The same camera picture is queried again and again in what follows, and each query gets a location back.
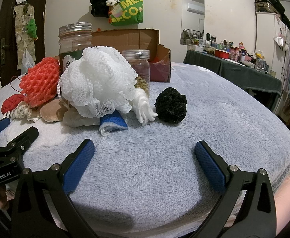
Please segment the green tote bag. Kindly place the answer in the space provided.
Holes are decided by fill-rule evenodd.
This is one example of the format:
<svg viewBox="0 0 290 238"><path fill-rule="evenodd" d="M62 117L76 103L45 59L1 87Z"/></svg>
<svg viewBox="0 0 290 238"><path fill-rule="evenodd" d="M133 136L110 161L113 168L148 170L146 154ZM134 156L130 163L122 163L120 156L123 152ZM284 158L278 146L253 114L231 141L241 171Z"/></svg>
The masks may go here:
<svg viewBox="0 0 290 238"><path fill-rule="evenodd" d="M113 26L135 25L143 22L143 0L119 0L109 7L109 23Z"/></svg>

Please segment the small white plush charm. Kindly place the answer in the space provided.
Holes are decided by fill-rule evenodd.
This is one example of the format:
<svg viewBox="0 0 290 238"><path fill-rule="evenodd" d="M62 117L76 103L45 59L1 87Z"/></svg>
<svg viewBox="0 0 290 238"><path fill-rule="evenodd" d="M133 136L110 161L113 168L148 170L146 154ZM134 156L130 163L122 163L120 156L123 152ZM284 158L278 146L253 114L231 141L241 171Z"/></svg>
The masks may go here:
<svg viewBox="0 0 290 238"><path fill-rule="evenodd" d="M115 6L117 3L119 3L119 0L106 0L106 5L108 7L113 7Z"/></svg>

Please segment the red foam net sleeve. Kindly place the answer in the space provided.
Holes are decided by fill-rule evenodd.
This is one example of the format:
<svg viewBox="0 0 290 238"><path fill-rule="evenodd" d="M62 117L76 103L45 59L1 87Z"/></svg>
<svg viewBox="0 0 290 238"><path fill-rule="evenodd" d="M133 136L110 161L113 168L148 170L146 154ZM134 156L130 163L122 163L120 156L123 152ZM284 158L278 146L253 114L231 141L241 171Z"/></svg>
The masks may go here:
<svg viewBox="0 0 290 238"><path fill-rule="evenodd" d="M52 57L43 58L29 68L28 73L21 78L19 87L30 108L39 107L56 96L59 76L60 65Z"/></svg>

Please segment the white fluffy cotton roll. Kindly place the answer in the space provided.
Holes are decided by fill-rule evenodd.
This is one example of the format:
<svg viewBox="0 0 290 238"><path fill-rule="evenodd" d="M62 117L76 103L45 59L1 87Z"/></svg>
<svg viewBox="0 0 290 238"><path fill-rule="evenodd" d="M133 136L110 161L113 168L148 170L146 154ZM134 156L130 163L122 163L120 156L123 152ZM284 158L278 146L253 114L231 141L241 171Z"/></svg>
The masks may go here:
<svg viewBox="0 0 290 238"><path fill-rule="evenodd" d="M156 117L158 117L158 114L153 111L150 105L148 95L141 88L135 89L134 99L130 102L130 105L142 126L150 121L155 121Z"/></svg>

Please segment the wall mirror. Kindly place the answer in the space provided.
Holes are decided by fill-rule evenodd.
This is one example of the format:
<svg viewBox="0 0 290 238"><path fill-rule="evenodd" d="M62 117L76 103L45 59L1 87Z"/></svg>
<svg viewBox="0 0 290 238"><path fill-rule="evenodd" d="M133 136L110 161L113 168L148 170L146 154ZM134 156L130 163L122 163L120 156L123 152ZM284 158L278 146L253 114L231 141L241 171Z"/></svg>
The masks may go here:
<svg viewBox="0 0 290 238"><path fill-rule="evenodd" d="M182 0L180 44L204 38L205 0Z"/></svg>

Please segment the plastic bag on door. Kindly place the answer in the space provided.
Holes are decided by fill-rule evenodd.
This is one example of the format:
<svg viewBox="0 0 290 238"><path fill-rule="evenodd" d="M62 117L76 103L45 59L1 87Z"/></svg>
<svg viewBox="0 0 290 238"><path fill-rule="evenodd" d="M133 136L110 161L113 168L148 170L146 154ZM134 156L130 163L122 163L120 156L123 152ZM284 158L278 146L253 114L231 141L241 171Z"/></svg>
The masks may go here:
<svg viewBox="0 0 290 238"><path fill-rule="evenodd" d="M33 57L30 55L29 51L25 49L22 57L21 74L28 73L28 70L34 65L35 61L33 60Z"/></svg>

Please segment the large glass jar green label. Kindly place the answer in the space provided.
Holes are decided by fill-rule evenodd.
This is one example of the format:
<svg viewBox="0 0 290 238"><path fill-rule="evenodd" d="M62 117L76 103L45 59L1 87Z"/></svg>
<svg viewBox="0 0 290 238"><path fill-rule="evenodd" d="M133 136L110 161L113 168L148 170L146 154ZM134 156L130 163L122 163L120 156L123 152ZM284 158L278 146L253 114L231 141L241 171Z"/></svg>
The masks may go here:
<svg viewBox="0 0 290 238"><path fill-rule="evenodd" d="M92 47L92 24L77 22L59 28L59 62L63 73L71 62L82 56L82 51Z"/></svg>

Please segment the grey fleece blanket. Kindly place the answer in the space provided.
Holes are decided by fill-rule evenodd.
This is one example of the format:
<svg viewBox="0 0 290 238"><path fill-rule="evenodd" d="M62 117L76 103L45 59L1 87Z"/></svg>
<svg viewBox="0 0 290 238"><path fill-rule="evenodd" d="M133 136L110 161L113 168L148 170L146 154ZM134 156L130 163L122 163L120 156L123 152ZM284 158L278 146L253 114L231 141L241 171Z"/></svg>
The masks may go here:
<svg viewBox="0 0 290 238"><path fill-rule="evenodd" d="M168 87L187 99L177 125L142 126L133 112L124 115L127 130L108 136L96 126L34 123L39 135L23 156L34 171L93 141L95 154L70 197L99 236L179 237L197 229L219 197L195 158L200 140L241 170L266 169L274 190L290 171L289 129L244 90L202 67L176 66L170 83L151 84L151 103Z"/></svg>

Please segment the white wardrobe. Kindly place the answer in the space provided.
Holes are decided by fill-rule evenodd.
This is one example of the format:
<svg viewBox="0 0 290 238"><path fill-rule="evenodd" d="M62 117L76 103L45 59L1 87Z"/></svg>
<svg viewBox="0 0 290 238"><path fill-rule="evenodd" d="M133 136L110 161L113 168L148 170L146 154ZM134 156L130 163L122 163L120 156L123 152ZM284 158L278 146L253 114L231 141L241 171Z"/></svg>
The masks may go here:
<svg viewBox="0 0 290 238"><path fill-rule="evenodd" d="M256 13L255 50L263 53L268 73L283 82L290 62L290 31L277 14Z"/></svg>

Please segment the black fuzzy pompom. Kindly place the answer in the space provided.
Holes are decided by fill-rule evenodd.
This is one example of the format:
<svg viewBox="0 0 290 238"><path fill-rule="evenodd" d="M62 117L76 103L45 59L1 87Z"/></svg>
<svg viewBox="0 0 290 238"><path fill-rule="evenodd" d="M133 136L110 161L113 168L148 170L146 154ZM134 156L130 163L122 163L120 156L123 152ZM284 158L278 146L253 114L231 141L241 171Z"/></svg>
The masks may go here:
<svg viewBox="0 0 290 238"><path fill-rule="evenodd" d="M187 113L187 99L177 89L164 89L155 101L159 120L168 124L178 124L184 120Z"/></svg>

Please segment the green plush toy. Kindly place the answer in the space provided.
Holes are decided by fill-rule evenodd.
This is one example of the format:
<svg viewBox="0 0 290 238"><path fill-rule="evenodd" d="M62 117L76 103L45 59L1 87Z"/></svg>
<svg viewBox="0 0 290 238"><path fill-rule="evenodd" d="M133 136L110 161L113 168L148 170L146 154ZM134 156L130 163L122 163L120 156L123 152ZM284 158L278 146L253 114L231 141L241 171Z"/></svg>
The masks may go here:
<svg viewBox="0 0 290 238"><path fill-rule="evenodd" d="M37 40L37 26L34 19L31 19L28 24L26 25L27 34L30 36L30 38L33 38L34 40Z"/></svg>

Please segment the red knitted ball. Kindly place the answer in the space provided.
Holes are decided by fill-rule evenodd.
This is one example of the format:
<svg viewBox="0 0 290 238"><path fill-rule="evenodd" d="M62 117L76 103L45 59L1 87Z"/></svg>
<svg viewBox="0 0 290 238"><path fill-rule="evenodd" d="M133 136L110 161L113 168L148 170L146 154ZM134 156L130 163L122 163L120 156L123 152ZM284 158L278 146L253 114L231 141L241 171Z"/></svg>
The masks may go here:
<svg viewBox="0 0 290 238"><path fill-rule="evenodd" d="M15 109L18 104L25 100L25 96L23 94L15 94L8 97L3 103L1 107L1 113L6 114L7 112Z"/></svg>

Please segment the white mesh bath pouf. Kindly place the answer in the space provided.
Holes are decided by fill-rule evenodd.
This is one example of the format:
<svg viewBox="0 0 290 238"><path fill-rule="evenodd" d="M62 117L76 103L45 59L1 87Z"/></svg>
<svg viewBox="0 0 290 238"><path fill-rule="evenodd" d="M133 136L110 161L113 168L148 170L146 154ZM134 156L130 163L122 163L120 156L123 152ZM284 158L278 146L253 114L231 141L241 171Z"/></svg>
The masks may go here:
<svg viewBox="0 0 290 238"><path fill-rule="evenodd" d="M62 73L57 93L86 118L101 118L115 110L128 113L137 77L118 50L108 46L88 47Z"/></svg>

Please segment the dark green clothed table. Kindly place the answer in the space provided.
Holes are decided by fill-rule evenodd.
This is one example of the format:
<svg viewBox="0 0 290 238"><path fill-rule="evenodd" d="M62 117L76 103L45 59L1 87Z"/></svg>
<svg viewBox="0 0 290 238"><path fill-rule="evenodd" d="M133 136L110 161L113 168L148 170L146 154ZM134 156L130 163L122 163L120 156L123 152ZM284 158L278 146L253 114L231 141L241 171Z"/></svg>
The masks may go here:
<svg viewBox="0 0 290 238"><path fill-rule="evenodd" d="M281 97L280 80L243 64L191 50L186 52L183 62L209 69L244 91L252 91L254 98L271 111Z"/></svg>

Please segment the black bag on wall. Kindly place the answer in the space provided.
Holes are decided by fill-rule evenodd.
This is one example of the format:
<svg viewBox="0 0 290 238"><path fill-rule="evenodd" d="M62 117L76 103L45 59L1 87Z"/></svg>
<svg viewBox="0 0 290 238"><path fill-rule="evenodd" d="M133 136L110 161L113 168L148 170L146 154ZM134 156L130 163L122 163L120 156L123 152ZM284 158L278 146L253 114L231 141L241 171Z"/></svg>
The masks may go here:
<svg viewBox="0 0 290 238"><path fill-rule="evenodd" d="M109 8L106 5L107 0L90 0L91 15L94 17L109 18Z"/></svg>

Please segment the cream knitted scrunchie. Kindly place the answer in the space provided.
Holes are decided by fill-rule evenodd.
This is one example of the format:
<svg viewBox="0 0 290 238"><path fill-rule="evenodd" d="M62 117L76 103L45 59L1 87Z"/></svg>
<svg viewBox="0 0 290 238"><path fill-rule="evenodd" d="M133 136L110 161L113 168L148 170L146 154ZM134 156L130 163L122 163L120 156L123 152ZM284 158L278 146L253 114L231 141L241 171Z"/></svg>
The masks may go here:
<svg viewBox="0 0 290 238"><path fill-rule="evenodd" d="M26 102L20 102L17 107L4 114L10 119L26 119L27 121L36 122L41 118L40 111L30 108Z"/></svg>

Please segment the blue white sponge cloth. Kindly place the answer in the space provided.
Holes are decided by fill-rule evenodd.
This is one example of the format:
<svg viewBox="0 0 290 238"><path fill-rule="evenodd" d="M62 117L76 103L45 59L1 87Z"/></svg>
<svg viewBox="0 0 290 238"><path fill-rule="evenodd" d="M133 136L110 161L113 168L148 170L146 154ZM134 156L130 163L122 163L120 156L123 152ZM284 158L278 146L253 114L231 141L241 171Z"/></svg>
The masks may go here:
<svg viewBox="0 0 290 238"><path fill-rule="evenodd" d="M99 132L102 136L107 136L112 131L124 131L127 129L128 125L117 110L100 118Z"/></svg>

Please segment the dark wooden door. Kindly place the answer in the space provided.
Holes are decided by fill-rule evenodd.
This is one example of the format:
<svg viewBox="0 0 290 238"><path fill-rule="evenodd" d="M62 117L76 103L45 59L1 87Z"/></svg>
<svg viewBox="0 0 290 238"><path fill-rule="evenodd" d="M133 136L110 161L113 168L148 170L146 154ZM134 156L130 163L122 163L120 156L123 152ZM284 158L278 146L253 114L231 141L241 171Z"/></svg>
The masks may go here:
<svg viewBox="0 0 290 238"><path fill-rule="evenodd" d="M44 14L46 0L2 0L0 9L0 82L6 86L21 75L23 52L27 49L35 63L45 55ZM26 25L34 19L37 40L27 34Z"/></svg>

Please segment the cardboard box red lining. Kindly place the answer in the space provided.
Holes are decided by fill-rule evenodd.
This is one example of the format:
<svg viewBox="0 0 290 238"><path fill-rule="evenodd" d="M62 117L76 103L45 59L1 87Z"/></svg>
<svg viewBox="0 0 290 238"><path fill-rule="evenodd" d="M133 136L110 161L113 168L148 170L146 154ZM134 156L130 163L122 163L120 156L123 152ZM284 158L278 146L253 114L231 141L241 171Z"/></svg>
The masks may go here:
<svg viewBox="0 0 290 238"><path fill-rule="evenodd" d="M119 52L131 49L150 51L150 80L169 83L171 79L171 51L159 43L159 30L118 29L92 34L94 46L109 46Z"/></svg>

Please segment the beige round powder puff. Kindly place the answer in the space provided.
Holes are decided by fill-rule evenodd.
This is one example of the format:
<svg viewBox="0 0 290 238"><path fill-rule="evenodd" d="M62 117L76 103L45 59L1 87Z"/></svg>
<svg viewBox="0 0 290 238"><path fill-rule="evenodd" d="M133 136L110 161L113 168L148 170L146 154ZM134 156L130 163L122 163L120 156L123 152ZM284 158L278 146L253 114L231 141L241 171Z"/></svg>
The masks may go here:
<svg viewBox="0 0 290 238"><path fill-rule="evenodd" d="M67 108L59 99L44 104L40 109L41 118L48 123L62 121L65 112Z"/></svg>

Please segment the small jar gold beads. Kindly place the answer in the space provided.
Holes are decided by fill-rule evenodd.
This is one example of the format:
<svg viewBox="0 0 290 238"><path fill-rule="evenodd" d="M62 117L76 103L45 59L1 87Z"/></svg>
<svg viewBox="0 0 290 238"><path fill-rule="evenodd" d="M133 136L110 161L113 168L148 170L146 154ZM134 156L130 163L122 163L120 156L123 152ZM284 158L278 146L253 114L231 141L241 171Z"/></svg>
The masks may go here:
<svg viewBox="0 0 290 238"><path fill-rule="evenodd" d="M130 49L122 52L124 58L137 72L136 88L141 88L150 95L150 51L147 49Z"/></svg>

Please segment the white translucent pouch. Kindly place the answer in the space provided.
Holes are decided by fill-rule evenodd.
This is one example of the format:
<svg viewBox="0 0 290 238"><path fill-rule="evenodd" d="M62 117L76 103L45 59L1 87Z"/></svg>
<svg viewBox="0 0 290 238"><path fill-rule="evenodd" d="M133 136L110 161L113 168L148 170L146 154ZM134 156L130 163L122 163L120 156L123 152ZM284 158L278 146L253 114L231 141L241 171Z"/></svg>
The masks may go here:
<svg viewBox="0 0 290 238"><path fill-rule="evenodd" d="M87 118L78 113L75 108L70 108L63 116L63 124L69 127L82 127L82 126L99 126L99 118Z"/></svg>

